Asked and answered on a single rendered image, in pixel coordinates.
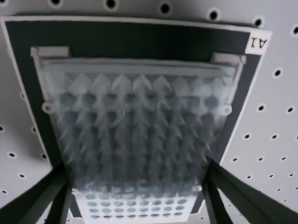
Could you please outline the grey flat base plate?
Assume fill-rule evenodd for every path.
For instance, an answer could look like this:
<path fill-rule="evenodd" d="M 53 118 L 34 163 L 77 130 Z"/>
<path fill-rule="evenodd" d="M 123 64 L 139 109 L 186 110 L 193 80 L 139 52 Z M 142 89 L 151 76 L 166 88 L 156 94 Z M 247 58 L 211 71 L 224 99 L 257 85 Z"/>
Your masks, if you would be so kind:
<path fill-rule="evenodd" d="M 0 0 L 0 16 L 173 19 L 273 31 L 222 166 L 298 212 L 298 0 Z M 0 21 L 0 208 L 51 171 Z"/>

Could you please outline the black rectangular plate holder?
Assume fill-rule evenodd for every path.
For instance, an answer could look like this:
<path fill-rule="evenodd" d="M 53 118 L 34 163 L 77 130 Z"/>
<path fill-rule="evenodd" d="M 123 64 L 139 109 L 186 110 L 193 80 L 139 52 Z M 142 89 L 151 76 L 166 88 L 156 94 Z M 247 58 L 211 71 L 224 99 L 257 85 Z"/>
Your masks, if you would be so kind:
<path fill-rule="evenodd" d="M 273 31 L 142 17 L 0 16 L 12 62 L 51 170 L 63 159 L 38 71 L 46 58 L 205 62 L 235 67 L 237 90 L 213 160 L 222 164 L 251 94 Z"/>

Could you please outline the clear well plate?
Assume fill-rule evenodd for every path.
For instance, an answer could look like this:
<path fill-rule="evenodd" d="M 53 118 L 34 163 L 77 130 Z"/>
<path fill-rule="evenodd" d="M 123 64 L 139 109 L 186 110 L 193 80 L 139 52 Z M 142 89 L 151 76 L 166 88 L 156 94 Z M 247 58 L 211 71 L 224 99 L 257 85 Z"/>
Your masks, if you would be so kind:
<path fill-rule="evenodd" d="M 40 84 L 85 224 L 187 221 L 237 90 L 235 67 L 117 58 L 42 64 Z"/>

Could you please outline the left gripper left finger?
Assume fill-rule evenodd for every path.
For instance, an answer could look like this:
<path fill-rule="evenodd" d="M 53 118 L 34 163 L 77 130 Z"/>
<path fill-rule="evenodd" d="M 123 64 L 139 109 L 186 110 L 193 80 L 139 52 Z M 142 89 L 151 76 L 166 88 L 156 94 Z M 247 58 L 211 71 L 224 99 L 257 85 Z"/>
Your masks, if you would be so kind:
<path fill-rule="evenodd" d="M 72 190 L 62 161 L 35 185 L 0 208 L 0 224 L 36 224 L 50 203 L 44 224 L 66 224 Z"/>

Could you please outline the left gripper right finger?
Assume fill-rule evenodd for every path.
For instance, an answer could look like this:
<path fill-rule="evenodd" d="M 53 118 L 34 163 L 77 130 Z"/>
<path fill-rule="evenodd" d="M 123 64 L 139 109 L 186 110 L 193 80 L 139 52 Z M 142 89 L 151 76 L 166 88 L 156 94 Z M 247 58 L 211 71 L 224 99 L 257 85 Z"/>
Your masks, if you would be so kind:
<path fill-rule="evenodd" d="M 210 224 L 234 224 L 219 191 L 250 224 L 298 224 L 298 212 L 243 182 L 213 159 L 201 188 Z"/>

